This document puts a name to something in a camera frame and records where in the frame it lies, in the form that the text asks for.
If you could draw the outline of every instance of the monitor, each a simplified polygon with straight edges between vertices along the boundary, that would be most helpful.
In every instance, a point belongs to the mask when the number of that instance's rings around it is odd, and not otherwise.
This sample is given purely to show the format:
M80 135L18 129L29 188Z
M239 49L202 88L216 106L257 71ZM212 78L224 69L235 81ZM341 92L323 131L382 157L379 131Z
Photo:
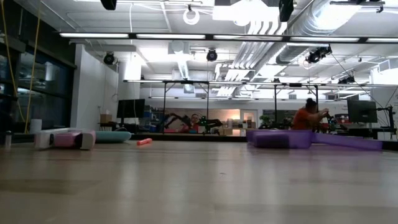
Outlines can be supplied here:
M348 119L355 123L377 123L376 102L347 100Z
M118 118L143 118L145 99L119 100Z

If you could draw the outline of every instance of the wooden floor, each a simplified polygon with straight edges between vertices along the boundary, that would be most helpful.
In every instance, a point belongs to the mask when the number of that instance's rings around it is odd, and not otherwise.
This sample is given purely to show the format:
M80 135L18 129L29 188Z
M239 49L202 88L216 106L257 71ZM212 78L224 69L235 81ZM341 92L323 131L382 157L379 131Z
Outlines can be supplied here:
M0 223L398 221L398 154L135 142L0 153Z

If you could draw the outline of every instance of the purple foam block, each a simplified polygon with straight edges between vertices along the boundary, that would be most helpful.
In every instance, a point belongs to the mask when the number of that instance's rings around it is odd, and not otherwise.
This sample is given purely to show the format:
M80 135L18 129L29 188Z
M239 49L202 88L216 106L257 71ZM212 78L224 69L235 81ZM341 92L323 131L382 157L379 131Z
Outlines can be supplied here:
M254 130L248 131L246 138L256 147L308 149L313 133L309 130Z
M368 150L382 149L382 141L348 137L348 136L338 136L333 134L315 133L313 137L313 142L330 144L334 146L353 147L356 149L368 149Z

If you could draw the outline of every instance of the orange foam roller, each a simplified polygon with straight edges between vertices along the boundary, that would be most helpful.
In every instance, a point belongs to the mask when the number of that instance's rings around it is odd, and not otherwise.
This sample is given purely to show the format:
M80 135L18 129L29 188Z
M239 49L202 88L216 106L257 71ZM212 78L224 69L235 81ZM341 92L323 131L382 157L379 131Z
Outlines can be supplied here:
M144 139L144 140L141 140L141 141L137 141L137 146L140 146L140 145L143 145L143 144L149 144L151 142L152 142L152 139L147 138L147 139Z

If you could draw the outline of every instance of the teal mat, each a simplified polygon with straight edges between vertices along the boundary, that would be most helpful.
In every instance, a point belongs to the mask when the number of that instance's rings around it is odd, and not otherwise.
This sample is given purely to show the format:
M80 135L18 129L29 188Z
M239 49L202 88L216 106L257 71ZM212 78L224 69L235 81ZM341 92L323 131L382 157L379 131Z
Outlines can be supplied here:
M131 138L127 131L96 131L95 143L121 143Z

